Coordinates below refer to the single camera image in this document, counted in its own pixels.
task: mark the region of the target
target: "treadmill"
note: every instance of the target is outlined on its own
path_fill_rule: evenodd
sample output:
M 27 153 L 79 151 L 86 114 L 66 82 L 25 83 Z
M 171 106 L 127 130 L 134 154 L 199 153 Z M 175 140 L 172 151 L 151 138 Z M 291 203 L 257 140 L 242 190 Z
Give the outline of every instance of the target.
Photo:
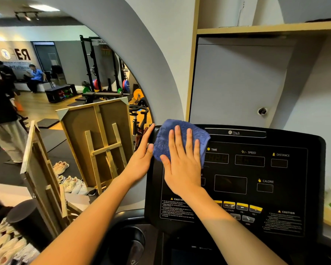
M 288 264 L 331 264 L 331 247 L 322 244 L 325 141 L 284 130 L 197 126 L 211 135 L 201 185 L 212 199 Z M 162 163 L 153 158 L 145 209 L 115 215 L 93 264 L 226 262 L 191 208 L 169 189 Z

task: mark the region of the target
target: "man in blue shirt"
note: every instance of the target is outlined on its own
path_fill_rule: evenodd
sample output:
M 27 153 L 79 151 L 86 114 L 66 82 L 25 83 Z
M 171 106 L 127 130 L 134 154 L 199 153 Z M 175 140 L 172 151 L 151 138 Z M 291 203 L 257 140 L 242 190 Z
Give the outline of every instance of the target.
M 31 73 L 27 71 L 31 79 L 28 80 L 27 86 L 33 92 L 37 93 L 37 85 L 46 81 L 46 75 L 41 70 L 37 69 L 35 65 L 30 64 Z

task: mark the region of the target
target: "track light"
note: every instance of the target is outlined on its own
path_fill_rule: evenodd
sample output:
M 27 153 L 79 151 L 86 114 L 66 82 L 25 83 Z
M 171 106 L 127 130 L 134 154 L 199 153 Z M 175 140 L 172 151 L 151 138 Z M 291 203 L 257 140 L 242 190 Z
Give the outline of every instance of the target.
M 24 13 L 24 15 L 25 15 L 25 18 L 26 18 L 28 21 L 31 21 L 30 17 L 27 16 L 27 13 Z

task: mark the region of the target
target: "shelf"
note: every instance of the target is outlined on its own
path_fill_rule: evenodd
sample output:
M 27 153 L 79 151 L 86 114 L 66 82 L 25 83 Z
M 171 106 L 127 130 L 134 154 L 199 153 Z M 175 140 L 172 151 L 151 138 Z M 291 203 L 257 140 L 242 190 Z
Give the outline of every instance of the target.
M 274 34 L 274 35 L 317 35 L 331 34 L 330 22 L 294 23 L 281 25 L 260 25 L 241 27 L 222 27 L 215 29 L 198 29 L 198 35 L 205 34 Z

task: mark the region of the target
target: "cabinet door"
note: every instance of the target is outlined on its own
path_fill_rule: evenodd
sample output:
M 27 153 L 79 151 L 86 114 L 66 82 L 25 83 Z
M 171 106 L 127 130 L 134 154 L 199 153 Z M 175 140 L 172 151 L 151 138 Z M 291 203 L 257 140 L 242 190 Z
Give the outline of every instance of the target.
M 199 38 L 190 122 L 265 127 L 268 116 L 257 111 L 275 108 L 293 47 L 284 39 Z

